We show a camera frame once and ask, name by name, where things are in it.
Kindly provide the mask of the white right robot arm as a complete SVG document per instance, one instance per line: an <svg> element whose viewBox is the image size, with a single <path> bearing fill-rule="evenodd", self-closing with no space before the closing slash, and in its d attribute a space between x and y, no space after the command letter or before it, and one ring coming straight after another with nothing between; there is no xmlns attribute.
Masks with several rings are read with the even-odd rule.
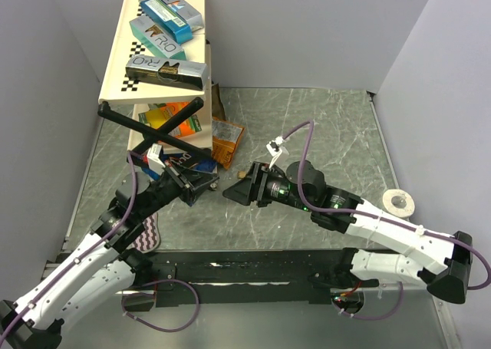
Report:
<svg viewBox="0 0 491 349"><path fill-rule="evenodd" d="M375 242L389 253L361 249L335 267L336 280L388 280L424 286L433 296L462 304L469 290L472 258L469 235L434 232L404 221L353 193L329 186L310 162L296 161L287 170L252 164L245 177L223 191L233 202L259 207L278 202L309 212L311 221L329 231Z"/></svg>

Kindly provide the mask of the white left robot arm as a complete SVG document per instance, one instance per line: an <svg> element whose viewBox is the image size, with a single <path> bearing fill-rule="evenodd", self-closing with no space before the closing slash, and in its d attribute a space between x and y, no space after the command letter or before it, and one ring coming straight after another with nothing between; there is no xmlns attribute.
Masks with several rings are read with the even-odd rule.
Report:
<svg viewBox="0 0 491 349"><path fill-rule="evenodd" d="M1 302L1 342L56 348L66 331L110 296L147 287L151 263L132 247L144 221L175 199L191 206L218 178L168 163L156 180L131 171L76 249L28 293Z"/></svg>

